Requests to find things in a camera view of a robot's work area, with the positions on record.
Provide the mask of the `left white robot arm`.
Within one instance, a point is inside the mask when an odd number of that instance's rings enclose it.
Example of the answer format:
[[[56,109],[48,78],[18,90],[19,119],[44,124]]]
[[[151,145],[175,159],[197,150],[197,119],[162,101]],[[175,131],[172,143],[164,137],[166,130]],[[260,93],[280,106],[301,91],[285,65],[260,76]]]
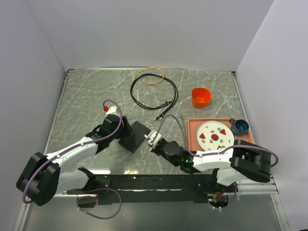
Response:
[[[17,180],[16,187],[23,193],[23,202],[42,206],[60,191],[61,173],[72,164],[109,147],[113,140],[131,135],[132,129],[125,116],[107,115],[78,142],[54,153],[33,154]]]

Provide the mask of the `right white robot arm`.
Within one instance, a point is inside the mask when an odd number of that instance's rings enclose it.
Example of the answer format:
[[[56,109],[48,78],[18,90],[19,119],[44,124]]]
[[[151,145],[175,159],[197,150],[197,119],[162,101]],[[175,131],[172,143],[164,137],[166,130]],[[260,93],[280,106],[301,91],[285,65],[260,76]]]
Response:
[[[147,142],[152,153],[165,158],[185,173],[212,170],[216,176],[210,180],[210,186],[216,192],[246,179],[268,183],[271,168],[279,161],[272,151],[243,140],[235,140],[233,145],[215,151],[194,152],[163,138],[148,138]]]

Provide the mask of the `black network switch box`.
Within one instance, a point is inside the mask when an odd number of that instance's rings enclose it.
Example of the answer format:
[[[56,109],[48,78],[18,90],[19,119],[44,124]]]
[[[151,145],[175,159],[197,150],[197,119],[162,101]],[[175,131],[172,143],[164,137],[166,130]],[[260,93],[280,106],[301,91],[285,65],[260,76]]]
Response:
[[[131,128],[132,134],[128,137],[121,138],[118,141],[118,144],[133,154],[144,141],[144,135],[148,135],[150,133],[150,129],[138,121],[135,121]]]

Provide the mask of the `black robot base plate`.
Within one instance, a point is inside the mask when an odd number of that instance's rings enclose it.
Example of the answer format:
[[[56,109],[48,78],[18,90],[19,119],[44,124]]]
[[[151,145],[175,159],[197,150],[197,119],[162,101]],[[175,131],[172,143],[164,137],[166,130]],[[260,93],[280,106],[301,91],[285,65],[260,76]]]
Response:
[[[118,196],[106,190],[117,191],[123,203],[147,202],[194,202],[207,203],[208,195],[233,193],[234,184],[223,186],[216,183],[216,176],[209,174],[179,175],[96,175],[95,180],[85,189],[67,191],[70,195],[97,195],[99,205],[119,202]]]

